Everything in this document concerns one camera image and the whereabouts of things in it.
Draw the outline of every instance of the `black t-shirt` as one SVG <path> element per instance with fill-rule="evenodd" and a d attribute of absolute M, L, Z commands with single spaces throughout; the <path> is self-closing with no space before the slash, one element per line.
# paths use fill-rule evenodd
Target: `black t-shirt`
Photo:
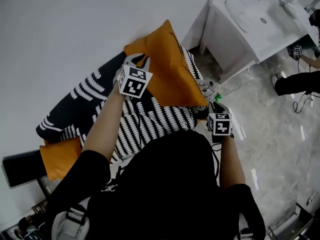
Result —
<path fill-rule="evenodd" d="M 195 131 L 150 141 L 121 175 L 110 178 L 103 155 L 82 152 L 48 201 L 48 225 L 56 214 L 91 197 L 86 239 L 233 240 L 239 232 L 239 213 L 256 240 L 265 237 L 250 188 L 219 188 L 211 146 Z"/>

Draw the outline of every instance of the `marble floor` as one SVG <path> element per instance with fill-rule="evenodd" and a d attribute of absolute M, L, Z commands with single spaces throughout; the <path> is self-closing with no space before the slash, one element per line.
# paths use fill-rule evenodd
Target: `marble floor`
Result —
<path fill-rule="evenodd" d="M 277 96 L 271 76 L 281 71 L 287 76 L 298 73 L 297 62 L 285 50 L 222 85 L 218 83 L 221 68 L 212 55 L 208 51 L 200 55 L 197 49 L 191 52 L 204 79 L 213 81 L 223 97 L 221 103 L 232 110 L 238 122 L 233 133 L 247 184 L 266 227 L 275 229 L 294 213 L 296 202 L 306 207 L 314 193 L 308 184 L 308 169 L 312 156 L 320 156 L 320 99 L 314 98 L 312 108 L 307 101 L 302 112 L 296 114 L 293 102 L 298 102 L 302 93 L 294 98 Z M 309 71 L 303 61 L 299 68 L 300 72 Z M 204 124 L 197 131 L 210 137 Z"/>

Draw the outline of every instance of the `wire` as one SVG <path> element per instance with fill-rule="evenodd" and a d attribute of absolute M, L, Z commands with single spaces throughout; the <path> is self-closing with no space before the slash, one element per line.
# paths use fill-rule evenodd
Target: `wire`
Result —
<path fill-rule="evenodd" d="M 215 144 L 213 144 L 212 146 L 211 146 L 211 148 L 213 147 L 213 146 L 217 146 L 217 145 L 221 145 L 221 143 L 215 143 Z M 218 149 L 218 150 L 215 150 L 215 149 L 212 149 L 214 152 L 219 152 L 220 150 L 221 150 L 221 148 L 220 149 Z"/>
<path fill-rule="evenodd" d="M 300 57 L 298 58 L 298 74 L 300 74 L 300 70 L 299 70 L 299 61 L 300 61 Z"/>
<path fill-rule="evenodd" d="M 312 100 L 310 97 L 306 98 L 305 101 L 303 102 L 302 108 L 300 109 L 300 111 L 298 111 L 298 106 L 299 106 L 299 104 L 300 104 L 300 102 L 301 102 L 301 100 L 302 100 L 302 97 L 305 96 L 305 95 L 306 95 L 306 94 L 304 93 L 304 94 L 301 96 L 301 98 L 300 98 L 300 100 L 299 100 L 298 103 L 297 103 L 296 101 L 294 101 L 293 104 L 292 104 L 293 110 L 294 110 L 294 112 L 295 112 L 296 114 L 301 113 L 301 111 L 304 109 L 304 106 L 305 106 L 307 100 Z"/>
<path fill-rule="evenodd" d="M 314 97 L 317 97 L 317 98 L 320 98 L 320 96 L 317 96 L 317 95 L 313 95 L 313 94 L 311 94 L 311 93 L 310 93 L 310 95 L 311 95 L 311 96 L 314 96 Z"/>
<path fill-rule="evenodd" d="M 214 150 L 214 149 L 213 149 L 213 146 L 220 145 L 220 144 L 221 144 L 221 143 L 215 143 L 215 144 L 211 145 L 211 148 L 212 148 L 212 154 L 213 154 L 214 159 L 215 159 L 215 161 L 216 161 L 215 179 L 217 179 L 217 178 L 218 178 L 218 175 L 219 175 L 219 168 L 220 168 L 220 162 L 219 162 L 219 159 L 218 159 L 218 157 L 216 156 L 216 153 L 215 153 L 215 152 L 220 151 L 220 150 L 221 150 L 221 148 L 220 148 L 219 150 Z"/>

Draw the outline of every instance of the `white wall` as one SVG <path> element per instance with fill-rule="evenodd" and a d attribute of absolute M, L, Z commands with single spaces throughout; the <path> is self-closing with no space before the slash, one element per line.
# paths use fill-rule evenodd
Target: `white wall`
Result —
<path fill-rule="evenodd" d="M 197 45 L 206 1 L 0 0 L 0 157 L 38 149 L 36 126 L 59 100 L 164 20 Z M 42 198 L 35 182 L 9 190 L 0 172 L 0 229 Z"/>

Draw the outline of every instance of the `orange cushion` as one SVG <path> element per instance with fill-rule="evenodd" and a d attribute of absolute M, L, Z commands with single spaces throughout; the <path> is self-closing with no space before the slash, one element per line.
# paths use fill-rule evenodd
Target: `orange cushion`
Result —
<path fill-rule="evenodd" d="M 40 146 L 40 153 L 49 180 L 63 179 L 80 156 L 81 151 L 78 137 Z"/>
<path fill-rule="evenodd" d="M 124 52 L 127 56 L 143 53 L 150 57 L 149 72 L 153 73 L 153 76 L 147 89 L 161 106 L 208 105 L 188 69 L 168 19 L 151 34 L 126 45 Z"/>

